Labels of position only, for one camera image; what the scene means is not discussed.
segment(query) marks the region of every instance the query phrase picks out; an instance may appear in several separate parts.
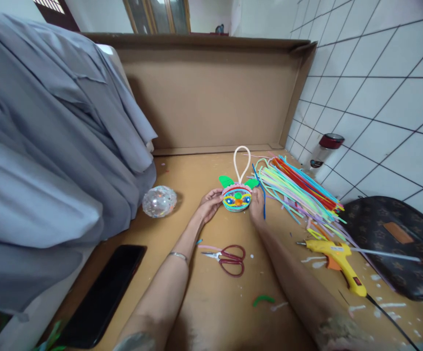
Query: leather tag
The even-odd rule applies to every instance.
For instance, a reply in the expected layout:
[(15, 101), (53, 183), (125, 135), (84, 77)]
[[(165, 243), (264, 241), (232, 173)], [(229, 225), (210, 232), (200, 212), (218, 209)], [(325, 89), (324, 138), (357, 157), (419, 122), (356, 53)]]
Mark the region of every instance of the leather tag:
[(397, 223), (389, 222), (383, 225), (385, 229), (388, 230), (390, 234), (393, 235), (402, 244), (409, 244), (413, 242), (413, 238), (408, 235), (402, 228), (399, 227)]

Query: cardboard box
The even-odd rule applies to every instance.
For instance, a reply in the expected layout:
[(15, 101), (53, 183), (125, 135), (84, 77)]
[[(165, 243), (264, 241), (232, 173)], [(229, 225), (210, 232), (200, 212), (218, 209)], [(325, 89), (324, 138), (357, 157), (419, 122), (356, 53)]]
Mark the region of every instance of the cardboard box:
[(155, 155), (284, 148), (316, 50), (308, 40), (84, 35), (119, 54), (158, 133)]

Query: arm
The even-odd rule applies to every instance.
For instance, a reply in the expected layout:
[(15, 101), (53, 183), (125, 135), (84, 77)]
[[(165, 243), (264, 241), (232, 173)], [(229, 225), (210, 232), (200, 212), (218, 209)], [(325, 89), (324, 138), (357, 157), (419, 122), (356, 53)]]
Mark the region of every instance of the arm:
[(173, 255), (166, 257), (123, 327), (118, 339), (119, 343), (130, 335), (142, 332), (148, 335), (148, 342), (156, 344), (154, 350), (164, 349), (185, 295), (189, 274), (188, 264), (195, 243), (205, 223), (213, 218), (221, 205), (221, 192), (222, 189), (214, 189), (202, 198), (198, 209), (172, 249), (172, 252), (181, 253), (187, 257), (187, 261)]
[[(288, 302), (319, 347), (338, 338), (364, 339), (364, 333), (346, 317), (346, 311), (333, 295), (270, 231), (263, 219), (263, 194), (258, 188), (254, 188), (252, 192), (250, 217), (260, 234)], [(336, 332), (337, 327), (348, 325), (351, 327), (349, 334)]]

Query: pipe cleaner craft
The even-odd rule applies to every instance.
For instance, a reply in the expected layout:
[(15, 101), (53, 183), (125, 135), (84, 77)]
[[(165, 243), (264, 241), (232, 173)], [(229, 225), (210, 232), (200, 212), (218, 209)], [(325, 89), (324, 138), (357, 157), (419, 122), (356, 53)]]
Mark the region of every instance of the pipe cleaner craft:
[[(236, 164), (236, 155), (239, 149), (246, 149), (249, 156), (247, 167), (241, 175), (239, 175)], [(231, 178), (225, 175), (222, 175), (219, 178), (220, 183), (224, 188), (222, 191), (222, 195), (224, 196), (222, 203), (224, 204), (225, 208), (231, 212), (240, 212), (245, 210), (249, 206), (250, 200), (252, 199), (252, 189), (259, 184), (259, 181), (256, 179), (249, 179), (244, 184), (242, 184), (242, 178), (244, 178), (244, 174), (247, 172), (249, 166), (250, 150), (245, 146), (239, 146), (234, 151), (234, 169), (236, 170), (237, 182), (234, 182)]]

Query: hand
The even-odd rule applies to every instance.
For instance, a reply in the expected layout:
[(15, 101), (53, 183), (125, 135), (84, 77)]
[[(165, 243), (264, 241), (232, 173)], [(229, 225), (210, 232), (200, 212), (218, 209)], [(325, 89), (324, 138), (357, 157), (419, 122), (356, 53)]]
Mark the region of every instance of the hand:
[(195, 215), (200, 216), (203, 221), (203, 224), (208, 223), (216, 211), (222, 204), (222, 189), (213, 189), (208, 194), (206, 194), (200, 201), (200, 205), (195, 211)]
[(263, 219), (263, 206), (265, 200), (263, 198), (263, 193), (260, 188), (254, 188), (252, 190), (252, 200), (250, 201), (250, 219), (254, 225), (261, 224)]

